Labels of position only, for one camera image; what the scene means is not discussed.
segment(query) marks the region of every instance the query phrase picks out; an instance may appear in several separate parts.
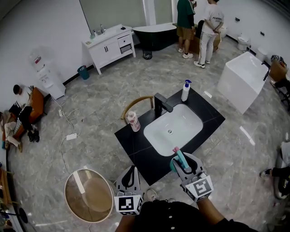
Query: man in green shirt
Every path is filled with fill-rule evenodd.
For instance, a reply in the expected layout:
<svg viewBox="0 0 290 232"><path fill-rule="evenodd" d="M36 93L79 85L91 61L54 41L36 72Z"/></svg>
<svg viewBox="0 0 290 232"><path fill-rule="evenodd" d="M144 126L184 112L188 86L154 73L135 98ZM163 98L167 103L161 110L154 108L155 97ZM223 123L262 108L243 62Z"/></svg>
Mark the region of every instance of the man in green shirt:
<svg viewBox="0 0 290 232"><path fill-rule="evenodd" d="M192 34L194 33L194 7L197 3L192 3L193 0L179 0L177 4L177 35L179 36L179 49L178 52L183 54L183 58L192 58L193 54L189 53L189 46Z"/></svg>

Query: black countertop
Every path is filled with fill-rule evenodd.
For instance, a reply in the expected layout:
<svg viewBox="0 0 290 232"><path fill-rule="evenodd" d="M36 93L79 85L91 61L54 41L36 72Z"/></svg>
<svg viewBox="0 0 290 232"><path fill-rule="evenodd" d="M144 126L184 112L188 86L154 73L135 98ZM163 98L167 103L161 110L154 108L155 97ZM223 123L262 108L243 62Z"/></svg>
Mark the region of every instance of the black countertop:
<svg viewBox="0 0 290 232"><path fill-rule="evenodd" d="M189 90L187 101L181 101L181 94L182 90L172 95L168 98L167 104L172 107L185 104L203 122L203 129L184 147L180 148L182 152L192 154L223 123L225 118L192 88ZM175 155L167 157L160 155L144 136L145 127L156 119L154 109L138 119L141 124L138 132L134 132L128 124L115 135L141 175L149 185L152 185L171 171L169 164Z"/></svg>

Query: gray tile floor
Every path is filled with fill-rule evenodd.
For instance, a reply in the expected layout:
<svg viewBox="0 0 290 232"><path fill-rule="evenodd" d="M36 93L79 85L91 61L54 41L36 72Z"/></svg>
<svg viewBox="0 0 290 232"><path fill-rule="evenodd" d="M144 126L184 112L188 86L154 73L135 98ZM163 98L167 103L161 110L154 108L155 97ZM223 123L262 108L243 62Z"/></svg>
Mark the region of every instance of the gray tile floor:
<svg viewBox="0 0 290 232"><path fill-rule="evenodd" d="M114 132L124 126L119 119L124 107L143 95L159 92L169 97L182 88L185 79L190 79L191 87L226 118L194 153L212 177L215 188L212 201L228 219L244 222L257 230L265 228L278 207L273 207L271 180L260 179L258 173L274 165L276 148L289 130L290 121L269 80L244 115L217 91L216 84L225 63L241 54L236 46L225 38L206 69L195 67L193 59L183 59L176 51L176 44L153 52L153 58L148 61L137 49L137 58L127 57L108 65L102 69L102 76L92 70L88 80L77 78L69 83L66 96L58 103L65 101L63 111L66 114L76 108L80 110L79 117L72 121L80 135L62 145L68 171L71 173L86 166L114 181L132 165L114 136ZM204 91L213 97L209 98ZM149 108L149 102L142 102L134 110L142 115ZM90 224L73 216L64 199L63 190L69 174L59 147L72 128L59 117L58 110L59 106L49 101L48 115L39 122L40 142L29 143L28 137L23 136L23 153L15 148L10 152L17 197L24 210L31 213L29 221L38 232L87 231ZM249 142L240 126L249 133L255 145ZM141 182L145 191L148 185L144 179ZM177 174L171 172L152 187L161 199L174 198L192 204L179 184ZM90 231L112 232L120 218L113 213L105 222L92 224ZM26 227L29 232L34 231L30 225Z"/></svg>

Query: black faucet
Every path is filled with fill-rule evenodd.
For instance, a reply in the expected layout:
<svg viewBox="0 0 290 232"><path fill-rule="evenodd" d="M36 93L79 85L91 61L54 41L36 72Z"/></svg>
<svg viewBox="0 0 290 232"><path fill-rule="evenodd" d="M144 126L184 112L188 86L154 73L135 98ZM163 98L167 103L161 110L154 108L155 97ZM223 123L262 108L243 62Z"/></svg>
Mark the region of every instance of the black faucet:
<svg viewBox="0 0 290 232"><path fill-rule="evenodd" d="M154 104L155 104L155 114L157 116L161 115L162 108L171 113L173 111L173 107L166 104L167 98L162 96L160 93L156 93L154 95Z"/></svg>
<svg viewBox="0 0 290 232"><path fill-rule="evenodd" d="M268 68L268 71L263 79L263 81L265 81L267 79L267 77L269 76L269 73L270 73L270 68L268 67L268 65L266 65L266 67Z"/></svg>

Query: blue trash bin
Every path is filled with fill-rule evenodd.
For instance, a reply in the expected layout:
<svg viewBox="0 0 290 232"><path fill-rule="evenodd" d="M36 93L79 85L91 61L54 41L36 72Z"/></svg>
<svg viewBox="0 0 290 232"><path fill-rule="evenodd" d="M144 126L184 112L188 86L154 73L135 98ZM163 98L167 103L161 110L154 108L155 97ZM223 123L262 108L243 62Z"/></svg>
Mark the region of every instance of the blue trash bin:
<svg viewBox="0 0 290 232"><path fill-rule="evenodd" d="M90 77L89 72L87 71L87 67L85 65L81 66L78 68L77 72L80 74L80 76L84 79L87 80Z"/></svg>

